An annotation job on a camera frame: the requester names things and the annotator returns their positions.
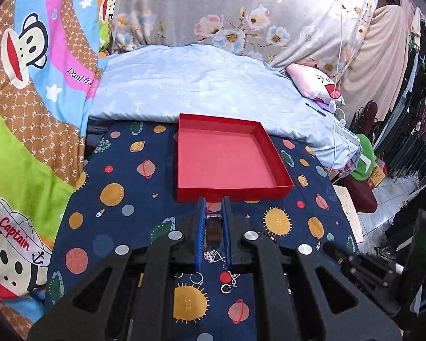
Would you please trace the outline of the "pink white pillow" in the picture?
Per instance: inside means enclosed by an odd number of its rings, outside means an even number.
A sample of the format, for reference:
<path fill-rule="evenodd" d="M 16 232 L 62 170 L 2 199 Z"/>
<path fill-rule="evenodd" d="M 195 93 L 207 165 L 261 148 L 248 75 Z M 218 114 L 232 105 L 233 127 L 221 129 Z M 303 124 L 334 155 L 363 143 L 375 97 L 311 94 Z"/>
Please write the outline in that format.
<path fill-rule="evenodd" d="M 305 97 L 329 105 L 344 105 L 345 100 L 339 87 L 324 72 L 305 65 L 290 64 L 285 68 L 286 74 Z"/>

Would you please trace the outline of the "dark red chair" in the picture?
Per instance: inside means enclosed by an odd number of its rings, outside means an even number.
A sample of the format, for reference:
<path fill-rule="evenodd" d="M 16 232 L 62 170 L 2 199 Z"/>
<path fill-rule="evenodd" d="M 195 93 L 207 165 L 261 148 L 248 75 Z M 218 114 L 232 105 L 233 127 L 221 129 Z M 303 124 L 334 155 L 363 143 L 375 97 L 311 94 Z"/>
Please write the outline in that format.
<path fill-rule="evenodd" d="M 373 100 L 353 116 L 350 130 L 356 135 L 359 133 L 367 136 L 372 144 L 372 127 L 377 114 L 378 106 Z M 377 201 L 372 193 L 372 183 L 369 178 L 363 182 L 354 180 L 351 174 L 343 179 L 343 186 L 348 190 L 354 207 L 358 213 L 374 213 L 377 210 Z"/>

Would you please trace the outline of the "silver filigree heart earring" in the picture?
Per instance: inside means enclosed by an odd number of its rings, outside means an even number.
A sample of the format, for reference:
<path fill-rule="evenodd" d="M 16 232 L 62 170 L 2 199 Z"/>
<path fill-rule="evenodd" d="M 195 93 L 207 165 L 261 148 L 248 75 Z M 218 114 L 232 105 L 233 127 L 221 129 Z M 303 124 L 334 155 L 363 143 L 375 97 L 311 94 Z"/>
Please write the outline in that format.
<path fill-rule="evenodd" d="M 239 274 L 233 274 L 231 272 L 228 272 L 228 275 L 230 276 L 230 284 L 232 284 L 233 286 L 236 285 L 237 281 L 236 279 L 240 276 Z"/>

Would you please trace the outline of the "green cushion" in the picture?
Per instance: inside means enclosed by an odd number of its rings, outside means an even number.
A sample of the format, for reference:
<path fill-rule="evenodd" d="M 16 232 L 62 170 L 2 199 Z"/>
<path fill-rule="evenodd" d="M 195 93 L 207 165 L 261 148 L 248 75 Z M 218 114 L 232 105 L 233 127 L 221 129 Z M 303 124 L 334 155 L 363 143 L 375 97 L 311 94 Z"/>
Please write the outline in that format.
<path fill-rule="evenodd" d="M 354 180 L 363 182 L 371 176 L 375 167 L 376 156 L 369 138 L 361 133 L 357 136 L 359 138 L 362 151 L 356 168 L 351 172 L 351 176 Z"/>

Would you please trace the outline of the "red jewelry tray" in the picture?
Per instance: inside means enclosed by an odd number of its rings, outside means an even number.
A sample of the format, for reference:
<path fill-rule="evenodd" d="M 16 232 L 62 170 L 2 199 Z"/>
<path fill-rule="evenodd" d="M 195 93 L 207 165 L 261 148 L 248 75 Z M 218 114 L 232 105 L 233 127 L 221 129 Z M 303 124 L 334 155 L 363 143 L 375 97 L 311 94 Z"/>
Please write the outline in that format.
<path fill-rule="evenodd" d="M 295 186 L 259 122 L 181 114 L 177 129 L 179 202 L 283 199 Z"/>

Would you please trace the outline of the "cartoon monkey blanket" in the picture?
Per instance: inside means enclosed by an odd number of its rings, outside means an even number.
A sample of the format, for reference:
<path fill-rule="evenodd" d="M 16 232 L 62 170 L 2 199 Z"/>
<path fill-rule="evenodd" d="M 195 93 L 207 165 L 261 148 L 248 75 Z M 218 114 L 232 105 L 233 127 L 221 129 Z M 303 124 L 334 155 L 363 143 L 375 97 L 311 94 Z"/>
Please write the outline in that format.
<path fill-rule="evenodd" d="M 54 241 L 85 180 L 114 5 L 0 0 L 0 340 L 25 340 L 43 315 Z"/>

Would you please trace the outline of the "silver watch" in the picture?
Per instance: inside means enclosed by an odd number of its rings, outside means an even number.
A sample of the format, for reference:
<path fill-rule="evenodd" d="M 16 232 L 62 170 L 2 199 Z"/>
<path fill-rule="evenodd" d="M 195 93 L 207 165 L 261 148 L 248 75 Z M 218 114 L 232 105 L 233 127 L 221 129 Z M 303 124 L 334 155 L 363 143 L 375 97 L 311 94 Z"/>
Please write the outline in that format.
<path fill-rule="evenodd" d="M 206 247 L 217 249 L 222 243 L 222 216 L 218 214 L 207 215 L 205 224 Z"/>

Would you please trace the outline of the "grey floral fabric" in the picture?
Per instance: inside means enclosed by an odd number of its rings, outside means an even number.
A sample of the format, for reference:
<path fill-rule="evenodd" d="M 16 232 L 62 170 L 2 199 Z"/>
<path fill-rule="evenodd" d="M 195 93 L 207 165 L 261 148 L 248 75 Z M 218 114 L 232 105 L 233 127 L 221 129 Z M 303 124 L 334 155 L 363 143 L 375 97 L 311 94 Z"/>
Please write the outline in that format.
<path fill-rule="evenodd" d="M 378 1 L 117 0 L 112 50 L 198 43 L 336 78 L 359 51 Z"/>

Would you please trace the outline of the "silver infinity earring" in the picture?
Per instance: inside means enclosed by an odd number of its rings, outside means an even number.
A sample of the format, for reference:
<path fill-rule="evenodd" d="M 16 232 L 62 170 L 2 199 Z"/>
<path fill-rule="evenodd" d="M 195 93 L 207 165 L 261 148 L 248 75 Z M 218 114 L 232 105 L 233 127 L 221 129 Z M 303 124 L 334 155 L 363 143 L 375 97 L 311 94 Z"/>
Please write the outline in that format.
<path fill-rule="evenodd" d="M 216 249 L 204 251 L 203 256 L 209 263 L 226 263 L 226 258 Z"/>

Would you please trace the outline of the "beige curtain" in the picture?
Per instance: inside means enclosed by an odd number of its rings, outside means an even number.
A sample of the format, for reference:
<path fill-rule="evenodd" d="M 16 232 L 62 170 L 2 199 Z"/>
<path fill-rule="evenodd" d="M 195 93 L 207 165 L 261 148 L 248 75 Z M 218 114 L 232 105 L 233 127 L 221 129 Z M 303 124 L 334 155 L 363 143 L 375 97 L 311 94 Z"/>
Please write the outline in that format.
<path fill-rule="evenodd" d="M 396 104 L 409 56 L 414 12 L 410 0 L 375 10 L 363 44 L 340 80 L 346 123 L 373 101 L 382 121 Z"/>

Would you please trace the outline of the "light blue quilt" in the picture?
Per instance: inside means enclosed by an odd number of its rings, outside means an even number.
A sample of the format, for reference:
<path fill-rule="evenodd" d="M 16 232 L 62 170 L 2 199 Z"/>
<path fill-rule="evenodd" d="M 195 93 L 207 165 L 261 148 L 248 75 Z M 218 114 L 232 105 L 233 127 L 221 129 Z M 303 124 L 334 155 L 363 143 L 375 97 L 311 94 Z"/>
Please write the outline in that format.
<path fill-rule="evenodd" d="M 212 45 L 146 45 L 111 55 L 90 119 L 177 122 L 180 114 L 256 121 L 307 144 L 327 168 L 349 172 L 362 149 L 332 113 L 263 61 Z"/>

